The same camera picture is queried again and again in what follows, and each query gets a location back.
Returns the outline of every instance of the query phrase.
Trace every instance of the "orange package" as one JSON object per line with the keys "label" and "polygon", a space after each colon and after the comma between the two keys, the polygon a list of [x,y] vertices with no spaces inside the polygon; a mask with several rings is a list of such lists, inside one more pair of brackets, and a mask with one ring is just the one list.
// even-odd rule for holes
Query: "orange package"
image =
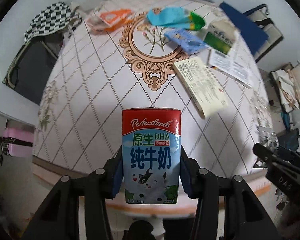
{"label": "orange package", "polygon": [[121,9],[118,11],[102,12],[96,14],[103,22],[109,27],[116,25],[130,15],[132,11],[130,9]]}
{"label": "orange package", "polygon": [[87,19],[86,23],[95,33],[100,31],[113,32],[122,25],[132,21],[131,19],[127,19],[130,14],[132,14],[132,11],[129,9],[96,13],[96,16]]}

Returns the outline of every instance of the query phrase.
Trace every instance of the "milk carton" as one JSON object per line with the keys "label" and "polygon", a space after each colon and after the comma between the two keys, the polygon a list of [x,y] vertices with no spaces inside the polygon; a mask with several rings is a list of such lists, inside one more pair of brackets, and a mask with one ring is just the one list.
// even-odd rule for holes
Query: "milk carton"
{"label": "milk carton", "polygon": [[168,204],[178,198],[181,111],[122,111],[122,159],[127,203]]}

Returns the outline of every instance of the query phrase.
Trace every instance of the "pink suitcase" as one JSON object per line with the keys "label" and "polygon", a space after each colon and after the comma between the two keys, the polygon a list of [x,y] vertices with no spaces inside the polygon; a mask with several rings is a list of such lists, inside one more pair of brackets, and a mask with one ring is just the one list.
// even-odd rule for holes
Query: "pink suitcase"
{"label": "pink suitcase", "polygon": [[2,141],[2,152],[8,156],[29,157],[32,155],[34,134],[16,128],[6,128]]}

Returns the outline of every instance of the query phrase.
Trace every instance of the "black and white checkered towel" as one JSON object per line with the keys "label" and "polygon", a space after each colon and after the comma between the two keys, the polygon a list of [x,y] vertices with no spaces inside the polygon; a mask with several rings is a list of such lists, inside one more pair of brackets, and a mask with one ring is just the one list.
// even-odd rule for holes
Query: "black and white checkered towel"
{"label": "black and white checkered towel", "polygon": [[45,36],[65,28],[69,23],[72,29],[82,22],[81,16],[64,2],[57,2],[41,11],[31,21],[29,28],[25,32],[25,42],[27,44],[33,37]]}

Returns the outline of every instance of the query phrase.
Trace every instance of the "red carton top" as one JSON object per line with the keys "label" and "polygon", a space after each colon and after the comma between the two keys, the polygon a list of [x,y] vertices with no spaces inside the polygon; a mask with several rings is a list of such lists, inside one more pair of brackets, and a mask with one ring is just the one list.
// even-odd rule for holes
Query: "red carton top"
{"label": "red carton top", "polygon": [[122,111],[122,135],[153,128],[181,136],[181,111],[173,108],[132,108]]}

